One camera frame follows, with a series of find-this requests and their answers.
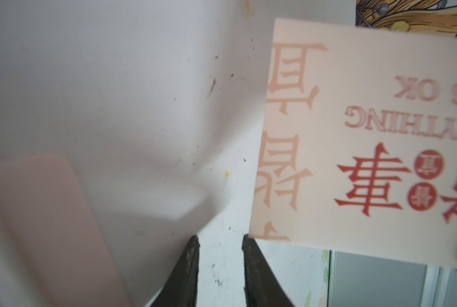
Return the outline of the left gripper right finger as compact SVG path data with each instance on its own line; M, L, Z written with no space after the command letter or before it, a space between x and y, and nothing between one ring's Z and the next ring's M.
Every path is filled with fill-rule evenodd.
M259 245L248 234L242 240L246 306L294 306L281 288Z

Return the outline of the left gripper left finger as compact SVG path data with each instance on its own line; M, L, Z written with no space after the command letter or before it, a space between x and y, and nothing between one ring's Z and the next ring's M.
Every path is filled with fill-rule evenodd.
M200 243L193 235L151 307L195 307L198 294Z

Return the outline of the pink elephant photo album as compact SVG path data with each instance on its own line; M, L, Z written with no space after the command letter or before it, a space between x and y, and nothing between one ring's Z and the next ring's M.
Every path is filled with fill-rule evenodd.
M0 163L0 220L52 306L130 305L81 184L64 157Z

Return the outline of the pale card red characters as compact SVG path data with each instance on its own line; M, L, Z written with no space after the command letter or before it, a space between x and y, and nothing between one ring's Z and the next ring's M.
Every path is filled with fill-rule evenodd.
M249 234L457 269L457 38L277 19Z

